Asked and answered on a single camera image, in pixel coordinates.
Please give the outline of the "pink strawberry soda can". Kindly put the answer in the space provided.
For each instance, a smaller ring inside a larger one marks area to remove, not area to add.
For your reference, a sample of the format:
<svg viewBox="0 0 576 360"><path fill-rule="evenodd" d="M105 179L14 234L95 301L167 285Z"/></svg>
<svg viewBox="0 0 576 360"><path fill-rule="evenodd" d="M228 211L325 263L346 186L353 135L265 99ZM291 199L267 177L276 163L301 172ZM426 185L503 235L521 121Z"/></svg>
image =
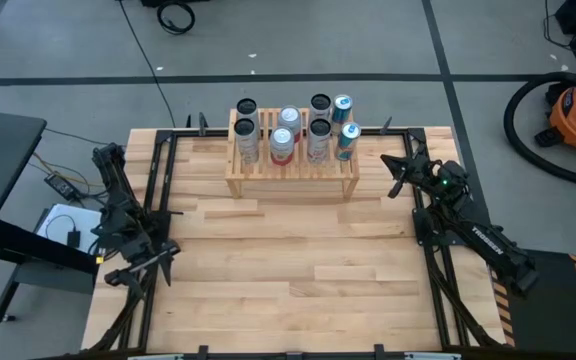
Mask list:
<svg viewBox="0 0 576 360"><path fill-rule="evenodd" d="M278 166L285 166L293 160L294 135L287 127L277 127L270 137L271 161Z"/></svg>
<svg viewBox="0 0 576 360"><path fill-rule="evenodd" d="M278 113L278 125L291 130L295 143L300 141L302 134L302 116L297 107L292 105L284 106Z"/></svg>

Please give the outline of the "wooden slatted shelf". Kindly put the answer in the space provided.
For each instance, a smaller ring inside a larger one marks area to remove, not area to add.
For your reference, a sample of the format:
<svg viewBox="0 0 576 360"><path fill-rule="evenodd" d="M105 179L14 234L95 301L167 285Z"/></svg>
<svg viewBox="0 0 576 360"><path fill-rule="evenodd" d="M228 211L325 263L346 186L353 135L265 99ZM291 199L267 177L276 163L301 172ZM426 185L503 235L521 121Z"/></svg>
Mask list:
<svg viewBox="0 0 576 360"><path fill-rule="evenodd" d="M335 157L337 136L329 139L328 160L322 164L311 164L307 159L307 120L308 108L301 108L303 135L295 146L293 160L285 166L272 162L269 149L269 136L278 125L279 108L259 108L258 117L261 124L262 139L259 141L259 159L247 164L241 157L236 144L234 126L238 120L237 110L232 108L229 114L228 149L226 152L225 181L234 198L243 194L244 182L260 181L321 181L337 183L344 198L352 196L360 179L358 153L351 160L339 160Z"/></svg>

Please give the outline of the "black power adapter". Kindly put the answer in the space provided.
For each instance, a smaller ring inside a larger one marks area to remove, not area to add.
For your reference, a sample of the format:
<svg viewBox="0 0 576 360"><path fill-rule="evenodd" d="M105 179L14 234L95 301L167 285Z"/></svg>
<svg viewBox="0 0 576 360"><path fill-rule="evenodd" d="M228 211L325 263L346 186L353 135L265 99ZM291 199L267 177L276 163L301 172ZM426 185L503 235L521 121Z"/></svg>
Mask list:
<svg viewBox="0 0 576 360"><path fill-rule="evenodd" d="M44 182L67 201L78 200L80 192L77 188L63 177L50 174L44 178Z"/></svg>

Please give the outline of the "silver can black lid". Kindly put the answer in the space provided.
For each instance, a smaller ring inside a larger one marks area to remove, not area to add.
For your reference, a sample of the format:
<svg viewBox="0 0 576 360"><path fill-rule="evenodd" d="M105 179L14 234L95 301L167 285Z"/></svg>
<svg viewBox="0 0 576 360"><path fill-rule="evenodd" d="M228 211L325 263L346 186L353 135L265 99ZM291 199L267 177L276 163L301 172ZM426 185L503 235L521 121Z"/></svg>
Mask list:
<svg viewBox="0 0 576 360"><path fill-rule="evenodd" d="M317 118L310 122L307 136L307 158L312 164L323 164L329 160L331 124Z"/></svg>

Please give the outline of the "black hazard-striped floor mat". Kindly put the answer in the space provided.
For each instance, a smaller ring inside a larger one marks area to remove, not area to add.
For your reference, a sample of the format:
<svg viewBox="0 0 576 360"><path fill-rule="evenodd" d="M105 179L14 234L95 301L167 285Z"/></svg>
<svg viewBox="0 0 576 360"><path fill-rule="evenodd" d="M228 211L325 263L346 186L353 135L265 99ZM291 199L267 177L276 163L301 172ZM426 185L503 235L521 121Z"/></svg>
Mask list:
<svg viewBox="0 0 576 360"><path fill-rule="evenodd" d="M505 343L520 350L576 353L576 256L532 250L539 278L526 297L492 274Z"/></svg>

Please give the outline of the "white flat board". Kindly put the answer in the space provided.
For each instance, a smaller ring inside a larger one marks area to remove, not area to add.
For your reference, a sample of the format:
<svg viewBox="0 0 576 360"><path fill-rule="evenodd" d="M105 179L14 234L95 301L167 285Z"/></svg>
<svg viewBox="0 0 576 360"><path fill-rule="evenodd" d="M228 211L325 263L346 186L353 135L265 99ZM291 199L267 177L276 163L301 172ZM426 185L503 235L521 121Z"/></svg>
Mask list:
<svg viewBox="0 0 576 360"><path fill-rule="evenodd" d="M100 222L98 211L65 204L55 204L39 220L35 233L48 240L74 248L74 242L68 242L68 234L79 233L77 250L91 254L90 246L97 239L91 232Z"/></svg>

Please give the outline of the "Celsius Tropical Vibe can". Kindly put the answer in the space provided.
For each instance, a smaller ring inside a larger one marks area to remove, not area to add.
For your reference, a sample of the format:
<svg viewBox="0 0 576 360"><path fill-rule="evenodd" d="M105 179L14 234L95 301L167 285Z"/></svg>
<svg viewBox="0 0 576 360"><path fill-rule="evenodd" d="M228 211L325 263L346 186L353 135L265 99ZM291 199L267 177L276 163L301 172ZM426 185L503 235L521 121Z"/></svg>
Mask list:
<svg viewBox="0 0 576 360"><path fill-rule="evenodd" d="M243 98L236 104L237 118L246 118L257 123L259 121L258 107L255 100Z"/></svg>
<svg viewBox="0 0 576 360"><path fill-rule="evenodd" d="M249 118L238 119L234 132L242 160L247 164L256 163L259 159L259 135L255 122Z"/></svg>

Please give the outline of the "blue silver beverage can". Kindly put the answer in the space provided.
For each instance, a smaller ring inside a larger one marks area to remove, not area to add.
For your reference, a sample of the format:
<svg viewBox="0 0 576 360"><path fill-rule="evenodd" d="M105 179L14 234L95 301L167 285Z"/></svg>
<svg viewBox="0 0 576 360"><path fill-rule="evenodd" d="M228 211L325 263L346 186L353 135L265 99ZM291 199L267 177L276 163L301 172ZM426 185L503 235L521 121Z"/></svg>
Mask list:
<svg viewBox="0 0 576 360"><path fill-rule="evenodd" d="M350 96L340 94L334 98L331 113L331 133L338 135L342 126L348 120L353 107L353 100Z"/></svg>
<svg viewBox="0 0 576 360"><path fill-rule="evenodd" d="M350 160L354 154L360 135L361 127L357 123L345 123L338 135L335 157L340 161Z"/></svg>

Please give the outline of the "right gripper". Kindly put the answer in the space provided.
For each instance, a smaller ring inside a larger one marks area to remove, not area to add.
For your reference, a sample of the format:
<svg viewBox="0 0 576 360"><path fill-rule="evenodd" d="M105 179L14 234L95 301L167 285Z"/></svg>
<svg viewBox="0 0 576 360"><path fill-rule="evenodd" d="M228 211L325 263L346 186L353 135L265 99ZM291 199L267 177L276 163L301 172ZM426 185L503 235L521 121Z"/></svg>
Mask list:
<svg viewBox="0 0 576 360"><path fill-rule="evenodd" d="M455 161L430 160L423 154L414 157L382 154L380 159L395 180L389 198L397 197L405 183L433 199L457 199L468 193L468 173Z"/></svg>

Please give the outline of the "Celsius Peach Vibe can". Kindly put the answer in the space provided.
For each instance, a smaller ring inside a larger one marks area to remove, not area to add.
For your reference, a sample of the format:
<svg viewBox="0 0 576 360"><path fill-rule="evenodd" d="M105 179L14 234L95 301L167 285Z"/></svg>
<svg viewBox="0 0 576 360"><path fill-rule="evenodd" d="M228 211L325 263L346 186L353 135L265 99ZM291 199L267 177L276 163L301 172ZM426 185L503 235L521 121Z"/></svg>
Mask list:
<svg viewBox="0 0 576 360"><path fill-rule="evenodd" d="M328 121L331 114L331 99L328 95L319 93L312 96L310 100L308 122L317 119Z"/></svg>

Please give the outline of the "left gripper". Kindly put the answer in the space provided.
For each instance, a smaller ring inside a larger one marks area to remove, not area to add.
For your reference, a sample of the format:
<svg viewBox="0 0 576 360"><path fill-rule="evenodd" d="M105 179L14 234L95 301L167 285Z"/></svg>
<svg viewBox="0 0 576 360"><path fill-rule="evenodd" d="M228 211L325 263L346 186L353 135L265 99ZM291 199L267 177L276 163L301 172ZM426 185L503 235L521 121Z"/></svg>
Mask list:
<svg viewBox="0 0 576 360"><path fill-rule="evenodd" d="M91 230L97 236L98 249L117 251L128 266L116 269L104 276L111 286L126 285L138 298L144 298L144 291L138 274L150 265L158 265L168 286L172 283L172 262L181 248L166 235L158 238L159 230L148 233L141 225L126 226L116 231L99 224Z"/></svg>

